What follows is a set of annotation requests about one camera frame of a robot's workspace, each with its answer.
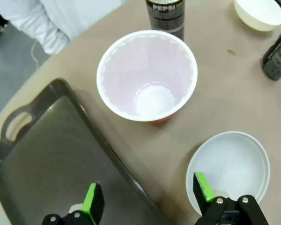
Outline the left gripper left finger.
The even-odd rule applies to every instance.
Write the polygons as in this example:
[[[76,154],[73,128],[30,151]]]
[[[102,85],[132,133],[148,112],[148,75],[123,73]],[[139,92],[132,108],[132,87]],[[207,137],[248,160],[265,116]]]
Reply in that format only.
[[[61,217],[48,214],[42,225],[99,225],[104,211],[104,195],[99,182],[91,183],[82,208]]]

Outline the black Pepsi can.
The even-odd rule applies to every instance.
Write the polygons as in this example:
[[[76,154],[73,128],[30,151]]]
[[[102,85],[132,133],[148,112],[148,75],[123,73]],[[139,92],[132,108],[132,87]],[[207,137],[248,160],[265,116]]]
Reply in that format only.
[[[184,40],[185,0],[145,0],[151,29]]]
[[[269,78],[276,81],[281,79],[281,34],[264,54],[261,65]]]

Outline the red plastic cup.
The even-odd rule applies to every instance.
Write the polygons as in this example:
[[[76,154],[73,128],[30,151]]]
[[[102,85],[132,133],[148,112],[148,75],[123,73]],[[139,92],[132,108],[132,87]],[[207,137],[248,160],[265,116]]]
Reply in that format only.
[[[96,85],[104,104],[131,121],[168,120],[191,98],[198,80],[196,59],[176,36],[141,30],[114,42],[103,54]]]

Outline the brown plastic tray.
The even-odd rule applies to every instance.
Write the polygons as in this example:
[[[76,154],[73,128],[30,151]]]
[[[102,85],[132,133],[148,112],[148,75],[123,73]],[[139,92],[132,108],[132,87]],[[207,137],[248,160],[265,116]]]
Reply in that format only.
[[[99,182],[100,225],[171,225],[85,113],[66,81],[13,111],[0,134],[0,203],[11,225],[65,216]]]

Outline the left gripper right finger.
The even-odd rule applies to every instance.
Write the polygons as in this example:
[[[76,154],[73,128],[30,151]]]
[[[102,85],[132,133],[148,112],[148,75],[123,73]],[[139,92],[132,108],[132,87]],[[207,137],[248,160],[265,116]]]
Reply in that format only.
[[[202,172],[193,174],[193,192],[201,211],[195,225],[269,225],[252,195],[216,196]]]

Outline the person in white hoodie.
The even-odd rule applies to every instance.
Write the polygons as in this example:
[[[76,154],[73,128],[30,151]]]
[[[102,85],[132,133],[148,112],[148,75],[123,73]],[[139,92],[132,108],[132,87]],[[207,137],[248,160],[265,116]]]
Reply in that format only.
[[[128,1],[0,0],[0,15],[53,55]]]

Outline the white plastic bowl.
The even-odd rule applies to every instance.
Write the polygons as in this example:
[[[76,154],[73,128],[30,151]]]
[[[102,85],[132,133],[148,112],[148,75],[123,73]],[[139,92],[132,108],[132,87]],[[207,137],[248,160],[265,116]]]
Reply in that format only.
[[[275,0],[234,0],[239,18],[258,31],[273,31],[281,25],[281,7]]]
[[[223,132],[206,140],[192,156],[185,186],[190,204],[200,213],[193,192],[194,172],[204,173],[215,191],[225,191],[232,200],[252,195],[260,203],[270,181],[270,163],[261,143],[238,131]]]

